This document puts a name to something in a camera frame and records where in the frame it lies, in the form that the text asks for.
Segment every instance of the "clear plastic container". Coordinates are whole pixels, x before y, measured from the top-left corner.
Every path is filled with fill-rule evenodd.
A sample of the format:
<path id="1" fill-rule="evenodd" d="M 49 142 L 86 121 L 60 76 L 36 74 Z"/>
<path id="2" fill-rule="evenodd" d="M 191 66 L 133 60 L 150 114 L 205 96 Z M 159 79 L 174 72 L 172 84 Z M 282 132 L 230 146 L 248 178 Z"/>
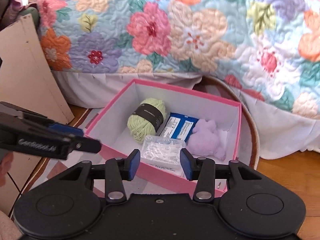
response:
<path id="1" fill-rule="evenodd" d="M 184 140 L 147 135 L 140 151 L 141 160 L 182 176 L 180 150 L 185 147 Z"/>

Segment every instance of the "wooden floor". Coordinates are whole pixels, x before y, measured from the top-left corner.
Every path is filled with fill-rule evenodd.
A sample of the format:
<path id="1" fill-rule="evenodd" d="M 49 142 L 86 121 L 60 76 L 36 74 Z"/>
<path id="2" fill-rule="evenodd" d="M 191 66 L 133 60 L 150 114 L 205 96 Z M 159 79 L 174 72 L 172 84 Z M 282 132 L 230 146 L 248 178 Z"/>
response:
<path id="1" fill-rule="evenodd" d="M 71 106 L 78 120 L 85 109 Z M 259 160 L 259 172 L 299 195 L 307 207 L 307 217 L 299 231 L 303 240 L 320 240 L 320 154 L 296 152 L 277 160 Z"/>

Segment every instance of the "quilted bedspread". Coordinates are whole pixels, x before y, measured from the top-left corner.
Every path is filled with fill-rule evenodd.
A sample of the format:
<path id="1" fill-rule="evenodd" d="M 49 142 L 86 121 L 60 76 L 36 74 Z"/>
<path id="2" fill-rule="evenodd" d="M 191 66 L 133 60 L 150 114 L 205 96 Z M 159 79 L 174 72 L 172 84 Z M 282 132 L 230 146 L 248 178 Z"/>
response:
<path id="1" fill-rule="evenodd" d="M 280 109 L 319 119 L 320 0 L 37 4 L 41 46 L 53 70 L 200 72 Z"/>

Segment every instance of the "yarn label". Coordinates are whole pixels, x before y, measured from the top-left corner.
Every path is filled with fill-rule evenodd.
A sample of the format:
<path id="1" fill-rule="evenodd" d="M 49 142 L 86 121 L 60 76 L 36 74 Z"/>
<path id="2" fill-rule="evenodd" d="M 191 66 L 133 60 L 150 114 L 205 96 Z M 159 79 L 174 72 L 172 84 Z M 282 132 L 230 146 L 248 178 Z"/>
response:
<path id="1" fill-rule="evenodd" d="M 194 122 L 185 121 L 181 130 L 180 130 L 180 133 L 177 136 L 177 139 L 185 140 L 186 137 L 188 136 L 193 124 L 194 124 Z"/>
<path id="2" fill-rule="evenodd" d="M 140 105 L 132 114 L 141 116 L 143 119 L 149 121 L 156 132 L 163 123 L 162 113 L 156 107 L 149 104 Z"/>
<path id="3" fill-rule="evenodd" d="M 162 133 L 160 134 L 160 137 L 167 137 L 171 138 L 174 134 L 174 131 L 178 127 L 178 124 L 180 122 L 180 118 L 177 117 L 170 117 L 167 124 L 165 125 L 165 128 L 163 129 Z"/>

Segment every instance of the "cardboard panel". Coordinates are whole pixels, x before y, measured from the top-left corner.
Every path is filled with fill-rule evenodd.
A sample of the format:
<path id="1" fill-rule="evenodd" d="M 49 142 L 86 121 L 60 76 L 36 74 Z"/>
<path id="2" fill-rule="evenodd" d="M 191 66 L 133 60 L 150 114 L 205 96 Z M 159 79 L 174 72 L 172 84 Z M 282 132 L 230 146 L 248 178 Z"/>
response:
<path id="1" fill-rule="evenodd" d="M 0 32 L 0 101 L 69 123 L 73 114 L 42 52 L 30 15 Z"/>
<path id="2" fill-rule="evenodd" d="M 19 190 L 22 190 L 24 184 L 40 161 L 41 157 L 16 152 L 13 153 L 13 156 L 13 162 L 9 172 Z"/>

